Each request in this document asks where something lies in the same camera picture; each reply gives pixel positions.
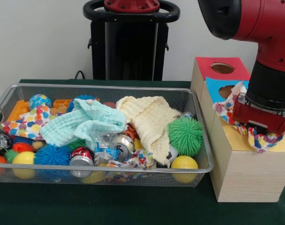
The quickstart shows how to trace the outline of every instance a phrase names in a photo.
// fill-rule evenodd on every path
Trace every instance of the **metal mesh basket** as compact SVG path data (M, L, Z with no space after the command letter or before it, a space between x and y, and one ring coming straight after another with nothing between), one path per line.
M18 100L29 101L38 93L45 94L52 102L83 94L98 97L101 102L116 102L125 96L163 96L170 107L181 112L195 113L197 119L204 124L197 98L188 89L51 84L16 84L9 87L0 98L1 121L7 120ZM196 187L204 174L213 168L210 145L205 129L203 131L201 150L194 157L199 169L0 164L0 182ZM72 171L90 171L91 175L81 179L72 176Z

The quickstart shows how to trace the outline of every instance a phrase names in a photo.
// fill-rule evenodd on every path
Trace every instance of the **light blue towel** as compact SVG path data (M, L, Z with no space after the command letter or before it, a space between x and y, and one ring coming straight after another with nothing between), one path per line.
M126 128L125 115L116 109L93 100L75 99L74 104L72 112L49 121L40 129L40 134L47 143L61 147L83 139L92 148L92 131L120 133Z

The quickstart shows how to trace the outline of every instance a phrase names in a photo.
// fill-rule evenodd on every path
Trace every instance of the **green table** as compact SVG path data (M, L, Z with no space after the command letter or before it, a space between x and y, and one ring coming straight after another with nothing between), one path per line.
M189 88L189 82L21 80ZM285 225L278 203L217 203L209 175L196 188L0 183L0 224Z

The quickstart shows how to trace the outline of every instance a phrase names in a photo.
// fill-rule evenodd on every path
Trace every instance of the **circular hole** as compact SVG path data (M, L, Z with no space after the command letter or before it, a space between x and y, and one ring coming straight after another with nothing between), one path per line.
M234 85L227 85L227 86L221 87L218 90L218 93L222 98L227 99L229 95L231 94L231 89L234 87L235 87Z
M233 73L234 71L233 66L230 66L228 64L221 63L221 62L213 63L211 65L211 69L213 69L213 71L220 73L220 74L230 74L230 73Z

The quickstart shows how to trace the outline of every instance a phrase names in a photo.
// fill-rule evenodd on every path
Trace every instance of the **yellow crocheted cloth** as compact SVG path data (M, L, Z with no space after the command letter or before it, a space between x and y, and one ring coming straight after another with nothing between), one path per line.
M167 165L169 136L167 125L180 113L170 108L163 97L124 97L116 103L116 109L123 112L127 122L135 125L142 145L153 153L157 162Z

